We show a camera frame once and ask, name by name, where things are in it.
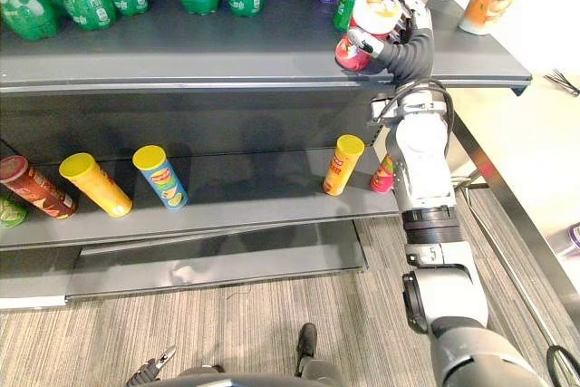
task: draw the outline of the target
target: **gray metal shelf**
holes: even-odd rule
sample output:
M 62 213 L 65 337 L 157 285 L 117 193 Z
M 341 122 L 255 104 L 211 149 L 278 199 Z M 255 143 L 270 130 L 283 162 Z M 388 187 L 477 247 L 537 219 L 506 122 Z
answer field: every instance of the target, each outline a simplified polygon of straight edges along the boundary
M 80 247 L 41 248 L 0 256 L 0 310 L 65 305 Z
M 398 213 L 392 193 L 369 189 L 379 164 L 372 148 L 362 155 L 341 196 L 324 194 L 321 185 L 332 153 L 319 149 L 172 159 L 189 195 L 189 204 L 180 210 L 166 210 L 129 160 L 105 162 L 102 166 L 133 198 L 127 216 L 111 218 L 85 196 L 80 196 L 77 213 L 65 220 L 31 209 L 20 226 L 0 229 L 0 250 L 210 236 Z M 60 179 L 57 167 L 40 168 L 51 179 Z M 76 191 L 72 185 L 67 190 Z
M 151 245 L 52 247 L 0 256 L 0 310 L 90 295 L 227 285 L 367 268 L 352 221 L 304 224 Z
M 366 269 L 352 221 L 272 228 L 226 237 L 141 247 L 83 250 L 67 299 L 90 295 L 230 285 Z
M 493 37 L 457 28 L 462 10 L 431 0 L 434 77 L 450 86 L 529 84 L 529 72 Z M 334 61 L 341 33 L 334 10 L 316 0 L 267 0 L 264 12 L 236 17 L 225 5 L 189 15 L 179 0 L 151 0 L 145 15 L 83 32 L 67 22 L 54 38 L 27 42 L 2 31 L 0 92 L 164 92 L 315 90 L 389 82 L 387 72 L 349 73 Z

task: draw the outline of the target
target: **yellow pringles can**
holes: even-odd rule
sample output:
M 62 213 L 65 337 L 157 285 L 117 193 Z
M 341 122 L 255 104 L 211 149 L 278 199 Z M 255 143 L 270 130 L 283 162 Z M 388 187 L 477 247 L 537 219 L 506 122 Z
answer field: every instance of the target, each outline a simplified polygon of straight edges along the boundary
M 122 217 L 131 210 L 133 202 L 89 153 L 69 156 L 58 170 L 112 217 Z
M 329 195 L 340 195 L 353 174 L 357 160 L 364 152 L 364 142 L 354 135 L 343 135 L 336 142 L 330 168 L 323 183 Z

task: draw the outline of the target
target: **white wall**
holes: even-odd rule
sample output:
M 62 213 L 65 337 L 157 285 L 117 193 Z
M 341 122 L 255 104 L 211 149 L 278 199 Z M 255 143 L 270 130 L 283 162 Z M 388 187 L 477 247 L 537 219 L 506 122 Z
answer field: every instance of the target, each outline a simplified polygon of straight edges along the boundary
M 579 74 L 578 29 L 580 0 L 516 0 L 492 34 L 532 73 Z

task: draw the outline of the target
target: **shoe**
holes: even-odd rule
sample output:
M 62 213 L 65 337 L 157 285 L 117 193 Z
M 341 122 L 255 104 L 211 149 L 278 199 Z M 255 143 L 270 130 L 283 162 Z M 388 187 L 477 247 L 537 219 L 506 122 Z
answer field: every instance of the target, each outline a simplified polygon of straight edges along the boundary
M 302 376 L 300 363 L 304 357 L 314 358 L 317 340 L 318 333 L 316 332 L 316 326 L 311 323 L 302 325 L 300 334 L 298 335 L 298 346 L 296 346 L 298 362 L 296 363 L 295 376 Z

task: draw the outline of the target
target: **can lid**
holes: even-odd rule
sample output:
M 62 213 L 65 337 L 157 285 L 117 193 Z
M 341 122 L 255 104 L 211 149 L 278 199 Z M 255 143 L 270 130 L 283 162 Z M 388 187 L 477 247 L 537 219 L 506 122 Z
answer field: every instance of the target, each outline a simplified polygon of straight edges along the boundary
M 24 156 L 8 156 L 0 160 L 0 183 L 9 183 L 18 179 L 28 169 L 28 160 Z
M 364 142 L 354 135 L 343 135 L 336 142 L 336 148 L 348 156 L 360 156 L 364 151 Z
M 388 34 L 401 18 L 398 0 L 355 0 L 353 20 L 366 32 L 374 35 Z
M 159 145 L 146 145 L 133 154 L 133 165 L 141 171 L 148 171 L 156 169 L 165 159 L 165 151 Z
M 63 160 L 58 172 L 68 180 L 78 179 L 85 176 L 96 163 L 89 153 L 76 153 Z

